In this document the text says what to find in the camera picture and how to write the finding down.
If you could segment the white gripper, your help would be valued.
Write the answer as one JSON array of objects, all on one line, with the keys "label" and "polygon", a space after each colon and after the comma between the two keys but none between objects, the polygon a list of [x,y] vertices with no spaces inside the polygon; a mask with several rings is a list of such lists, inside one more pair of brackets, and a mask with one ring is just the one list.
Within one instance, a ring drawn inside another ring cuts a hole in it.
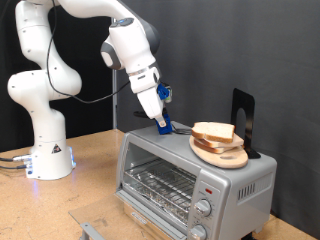
[{"label": "white gripper", "polygon": [[162,115],[163,101],[160,99],[156,88],[150,88],[137,94],[138,100],[146,115],[150,119],[155,119],[160,128],[166,127],[167,123]]}]

